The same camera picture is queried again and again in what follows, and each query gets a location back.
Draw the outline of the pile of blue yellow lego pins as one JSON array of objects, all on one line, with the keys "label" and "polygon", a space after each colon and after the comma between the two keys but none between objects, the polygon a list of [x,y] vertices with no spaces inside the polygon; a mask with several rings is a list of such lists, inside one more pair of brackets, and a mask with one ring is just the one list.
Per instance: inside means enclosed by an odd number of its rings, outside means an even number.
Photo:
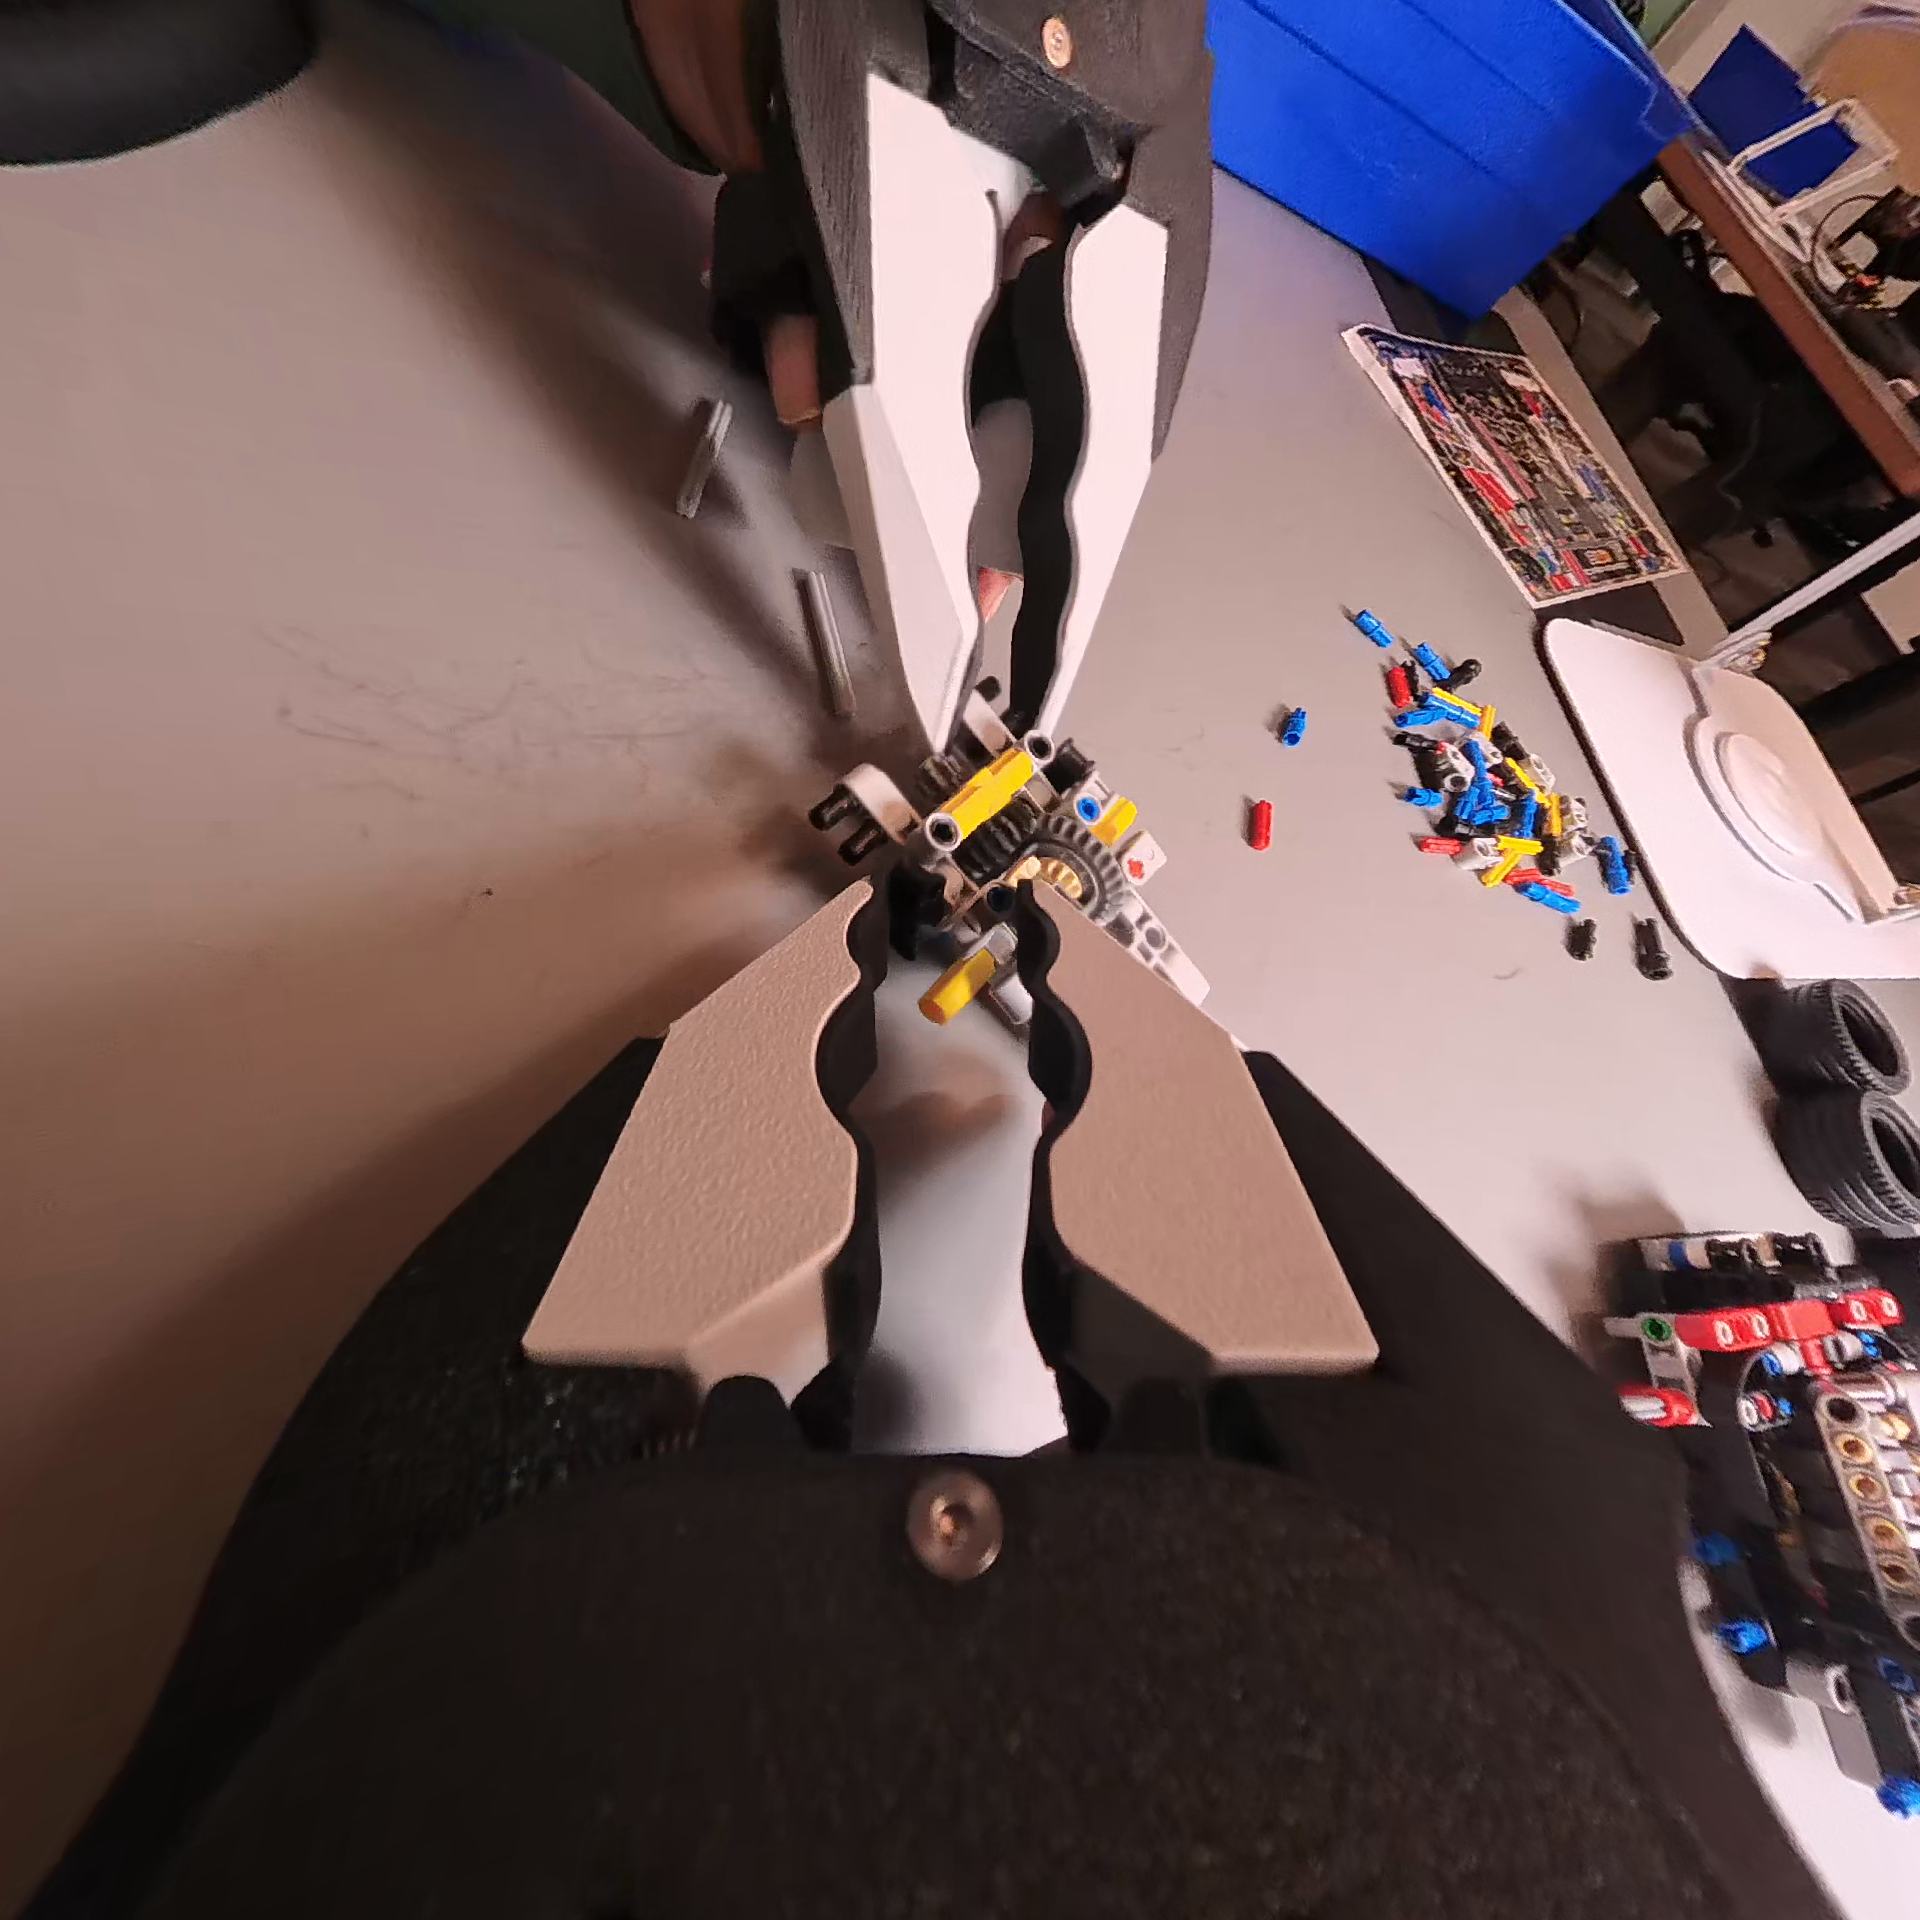
[{"label": "pile of blue yellow lego pins", "polygon": [[1397,639],[1380,652],[1380,682],[1390,734],[1407,756],[1400,799],[1429,822],[1420,851],[1488,894],[1519,897],[1565,921],[1589,917],[1584,892],[1631,897],[1634,854],[1596,830],[1589,803],[1480,694],[1480,665]]}]

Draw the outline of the large blue plastic bin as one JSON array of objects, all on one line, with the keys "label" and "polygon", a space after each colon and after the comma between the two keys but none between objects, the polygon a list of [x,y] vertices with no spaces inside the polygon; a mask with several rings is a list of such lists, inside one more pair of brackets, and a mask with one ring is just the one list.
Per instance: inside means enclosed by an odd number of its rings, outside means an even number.
[{"label": "large blue plastic bin", "polygon": [[1605,2],[1212,2],[1234,178],[1477,318],[1696,115]]}]

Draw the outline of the large black red lego chassis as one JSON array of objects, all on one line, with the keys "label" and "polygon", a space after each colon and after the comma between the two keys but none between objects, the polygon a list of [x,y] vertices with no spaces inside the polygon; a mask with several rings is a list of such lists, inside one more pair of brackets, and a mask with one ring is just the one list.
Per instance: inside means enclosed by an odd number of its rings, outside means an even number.
[{"label": "large black red lego chassis", "polygon": [[1917,1810],[1914,1338],[1895,1291],[1815,1234],[1622,1251],[1622,1411],[1687,1473],[1706,1626],[1743,1677],[1807,1701],[1839,1772]]}]

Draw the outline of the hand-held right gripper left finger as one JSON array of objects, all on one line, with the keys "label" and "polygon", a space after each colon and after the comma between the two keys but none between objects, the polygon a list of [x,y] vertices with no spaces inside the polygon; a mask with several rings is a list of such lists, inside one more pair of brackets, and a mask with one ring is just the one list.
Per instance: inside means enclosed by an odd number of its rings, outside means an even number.
[{"label": "hand-held right gripper left finger", "polygon": [[818,908],[665,1030],[520,1351],[766,1381],[818,1450],[853,1438],[880,1307],[877,1188],[853,1105],[877,1063],[885,905]]}]

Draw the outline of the small grey yellow lego gear assembly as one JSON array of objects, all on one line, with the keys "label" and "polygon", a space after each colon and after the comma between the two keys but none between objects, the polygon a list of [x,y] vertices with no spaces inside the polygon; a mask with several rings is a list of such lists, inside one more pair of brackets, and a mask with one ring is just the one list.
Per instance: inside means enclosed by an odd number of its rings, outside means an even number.
[{"label": "small grey yellow lego gear assembly", "polygon": [[985,679],[968,693],[953,746],[908,783],[861,762],[806,814],[850,866],[894,854],[881,887],[888,945],[942,965],[920,1014],[950,1025],[985,1006],[1023,1036],[1033,998],[1017,969],[1014,909],[1036,879],[1189,1004],[1204,1004],[1208,981],[1145,899],[1166,852],[1138,806],[1072,741],[1009,730],[997,690]]}]

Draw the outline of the grey lego axle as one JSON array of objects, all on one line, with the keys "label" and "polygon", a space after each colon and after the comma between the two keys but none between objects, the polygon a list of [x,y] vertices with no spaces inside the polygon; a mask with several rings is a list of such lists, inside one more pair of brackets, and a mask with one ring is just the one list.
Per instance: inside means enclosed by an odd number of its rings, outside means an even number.
[{"label": "grey lego axle", "polygon": [[828,579],[815,566],[797,566],[792,581],[823,707],[837,723],[853,723],[856,718],[856,697]]}]

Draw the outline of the long wooden table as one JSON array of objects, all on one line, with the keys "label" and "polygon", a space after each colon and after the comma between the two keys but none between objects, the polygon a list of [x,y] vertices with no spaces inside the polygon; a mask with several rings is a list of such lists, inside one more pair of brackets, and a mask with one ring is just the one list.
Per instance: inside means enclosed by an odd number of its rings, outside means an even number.
[{"label": "long wooden table", "polygon": [[1657,166],[1676,201],[1729,260],[1895,494],[1914,503],[1917,425],[1906,399],[1826,319],[1785,242],[1751,210],[1727,166],[1698,134],[1663,146]]}]

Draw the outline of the black rubber lego tire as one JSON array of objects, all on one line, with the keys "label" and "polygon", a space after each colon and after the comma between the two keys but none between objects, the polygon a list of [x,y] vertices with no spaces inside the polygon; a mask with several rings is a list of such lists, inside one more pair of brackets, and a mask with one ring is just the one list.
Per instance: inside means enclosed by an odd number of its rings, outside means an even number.
[{"label": "black rubber lego tire", "polygon": [[1866,1236],[1917,1234],[1917,1130],[1892,1095],[1783,1095],[1770,1134],[1792,1185],[1816,1213]]},{"label": "black rubber lego tire", "polygon": [[1854,981],[1746,981],[1735,996],[1767,1081],[1780,1095],[1909,1091],[1909,1051],[1881,1006]]}]

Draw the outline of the person's left hand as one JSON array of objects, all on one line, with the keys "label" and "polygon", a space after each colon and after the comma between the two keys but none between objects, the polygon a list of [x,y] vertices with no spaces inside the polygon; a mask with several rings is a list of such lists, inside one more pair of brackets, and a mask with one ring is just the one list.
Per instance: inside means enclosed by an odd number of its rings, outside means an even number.
[{"label": "person's left hand", "polygon": [[[721,178],[766,172],[777,77],[777,7],[761,2],[629,2],[640,57],[671,125]],[[759,358],[782,425],[823,419],[818,322],[782,310],[761,324]]]}]

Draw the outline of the short grey lego piece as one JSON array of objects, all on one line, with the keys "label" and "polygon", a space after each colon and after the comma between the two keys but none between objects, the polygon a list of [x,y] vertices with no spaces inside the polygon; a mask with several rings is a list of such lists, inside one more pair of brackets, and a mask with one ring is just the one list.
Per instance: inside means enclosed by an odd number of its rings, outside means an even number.
[{"label": "short grey lego piece", "polygon": [[702,398],[695,411],[688,459],[674,494],[674,515],[684,522],[695,522],[704,505],[712,470],[729,443],[733,411],[724,395]]}]

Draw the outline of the white book stand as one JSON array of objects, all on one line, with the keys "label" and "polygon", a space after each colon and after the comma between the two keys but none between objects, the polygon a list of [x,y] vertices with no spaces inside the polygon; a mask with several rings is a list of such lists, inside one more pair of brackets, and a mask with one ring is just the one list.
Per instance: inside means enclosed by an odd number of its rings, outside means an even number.
[{"label": "white book stand", "polygon": [[1790,625],[1914,561],[1914,518],[1828,566],[1702,658],[1553,618],[1541,650],[1647,887],[1727,979],[1917,975],[1914,883],[1900,879],[1797,709],[1758,677]]}]

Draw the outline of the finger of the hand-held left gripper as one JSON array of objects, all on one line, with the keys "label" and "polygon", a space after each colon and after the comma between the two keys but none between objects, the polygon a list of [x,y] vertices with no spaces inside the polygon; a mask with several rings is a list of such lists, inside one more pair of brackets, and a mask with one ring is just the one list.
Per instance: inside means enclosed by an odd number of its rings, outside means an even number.
[{"label": "finger of the hand-held left gripper", "polygon": [[968,545],[974,357],[1000,287],[1049,247],[1049,194],[880,71],[841,77],[830,105],[818,242],[837,348],[823,431],[874,628],[938,751],[985,625]]},{"label": "finger of the hand-held left gripper", "polygon": [[1153,461],[1168,233],[1128,203],[1033,253],[1014,282],[1030,419],[1017,503],[1023,599],[1009,716],[1058,735]]}]

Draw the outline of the lego sticker sheet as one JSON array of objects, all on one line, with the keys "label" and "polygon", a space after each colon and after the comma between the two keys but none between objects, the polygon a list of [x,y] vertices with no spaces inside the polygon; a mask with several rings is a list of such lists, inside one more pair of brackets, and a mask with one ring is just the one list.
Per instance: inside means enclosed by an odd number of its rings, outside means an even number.
[{"label": "lego sticker sheet", "polygon": [[1525,355],[1380,324],[1341,342],[1530,609],[1689,573]]}]

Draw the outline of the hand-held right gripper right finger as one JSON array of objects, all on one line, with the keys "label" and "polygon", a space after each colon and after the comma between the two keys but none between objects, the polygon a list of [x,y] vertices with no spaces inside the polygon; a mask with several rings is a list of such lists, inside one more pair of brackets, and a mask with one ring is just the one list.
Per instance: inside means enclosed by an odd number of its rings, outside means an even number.
[{"label": "hand-held right gripper right finger", "polygon": [[1245,1053],[1056,887],[1018,887],[1042,1097],[1022,1254],[1066,1445],[1138,1397],[1364,1377],[1377,1339]]}]

